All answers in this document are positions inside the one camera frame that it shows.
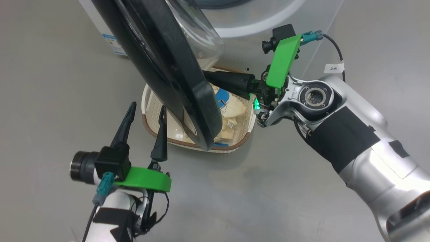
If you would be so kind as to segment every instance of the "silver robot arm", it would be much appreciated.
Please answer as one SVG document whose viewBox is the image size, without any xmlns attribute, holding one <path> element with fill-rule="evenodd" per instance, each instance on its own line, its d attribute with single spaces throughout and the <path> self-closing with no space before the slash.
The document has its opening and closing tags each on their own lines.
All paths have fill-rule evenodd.
<svg viewBox="0 0 430 242">
<path fill-rule="evenodd" d="M 430 175 L 387 130 L 387 121 L 338 77 L 288 85 L 259 125 L 294 120 L 305 142 L 369 206 L 386 242 L 430 241 Z"/>
</svg>

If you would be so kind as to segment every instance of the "sticker label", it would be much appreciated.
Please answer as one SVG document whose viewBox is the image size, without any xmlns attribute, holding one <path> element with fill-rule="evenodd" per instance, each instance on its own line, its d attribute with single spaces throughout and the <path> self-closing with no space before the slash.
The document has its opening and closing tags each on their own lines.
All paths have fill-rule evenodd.
<svg viewBox="0 0 430 242">
<path fill-rule="evenodd" d="M 345 70 L 344 63 L 340 64 L 327 64 L 324 73 L 342 73 Z"/>
<path fill-rule="evenodd" d="M 108 34 L 102 34 L 102 35 L 104 39 L 107 41 L 107 43 L 110 45 L 113 52 L 123 56 L 127 55 L 124 49 L 121 47 L 120 43 L 118 42 L 117 38 L 115 38 L 115 36 L 108 35 Z"/>
<path fill-rule="evenodd" d="M 222 109 L 227 105 L 228 99 L 230 98 L 230 94 L 226 90 L 219 88 L 218 92 L 216 92 L 215 94 L 215 97 L 216 101 L 218 102 L 219 109 Z"/>
<path fill-rule="evenodd" d="M 230 122 L 230 121 L 229 121 L 229 122 L 227 123 L 227 126 L 228 126 L 230 129 L 232 129 L 232 128 L 233 128 L 233 126 L 234 126 L 234 124 L 233 124 L 232 122 Z"/>
</svg>

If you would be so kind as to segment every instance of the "teal cable connector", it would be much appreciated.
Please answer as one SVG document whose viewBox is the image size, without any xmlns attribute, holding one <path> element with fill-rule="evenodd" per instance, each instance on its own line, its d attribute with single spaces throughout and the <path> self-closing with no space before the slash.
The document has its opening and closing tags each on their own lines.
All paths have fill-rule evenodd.
<svg viewBox="0 0 430 242">
<path fill-rule="evenodd" d="M 304 34 L 301 34 L 301 38 L 303 39 L 303 41 L 300 42 L 300 45 L 302 46 L 315 40 L 322 40 L 324 38 L 324 35 L 321 30 L 317 30 L 315 32 L 309 31 Z"/>
<path fill-rule="evenodd" d="M 106 197 L 109 195 L 112 185 L 115 181 L 115 175 L 112 172 L 105 172 L 101 178 L 100 184 L 97 187 L 97 193 L 92 199 L 94 205 L 102 206 Z"/>
</svg>

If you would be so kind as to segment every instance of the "cable label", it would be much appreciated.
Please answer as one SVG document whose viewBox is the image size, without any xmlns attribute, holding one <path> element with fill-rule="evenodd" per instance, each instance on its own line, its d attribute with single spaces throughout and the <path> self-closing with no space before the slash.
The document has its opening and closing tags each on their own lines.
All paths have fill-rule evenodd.
<svg viewBox="0 0 430 242">
<path fill-rule="evenodd" d="M 340 64 L 327 64 L 324 68 L 324 73 L 342 73 L 345 70 L 344 63 Z"/>
</svg>

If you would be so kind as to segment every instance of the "metal ring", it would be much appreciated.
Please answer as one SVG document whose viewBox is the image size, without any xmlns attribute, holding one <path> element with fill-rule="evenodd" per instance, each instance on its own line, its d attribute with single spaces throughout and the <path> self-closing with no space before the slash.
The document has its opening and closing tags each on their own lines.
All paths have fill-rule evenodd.
<svg viewBox="0 0 430 242">
<path fill-rule="evenodd" d="M 311 92 L 313 92 L 313 91 L 317 91 L 317 92 L 319 92 L 320 94 L 322 94 L 322 100 L 321 100 L 321 102 L 319 102 L 319 103 L 317 103 L 317 104 L 314 104 L 314 103 L 310 103 L 309 101 L 308 101 L 308 96 L 310 95 L 310 93 Z M 321 106 L 321 104 L 323 104 L 325 101 L 326 101 L 326 93 L 321 89 L 321 88 L 318 88 L 318 87 L 313 87 L 313 88 L 310 88 L 309 90 L 307 90 L 306 91 L 306 93 L 304 94 L 304 98 L 305 98 L 305 102 L 306 103 L 308 103 L 309 105 L 311 105 L 311 106 L 313 106 L 313 107 L 318 107 L 318 106 Z"/>
</svg>

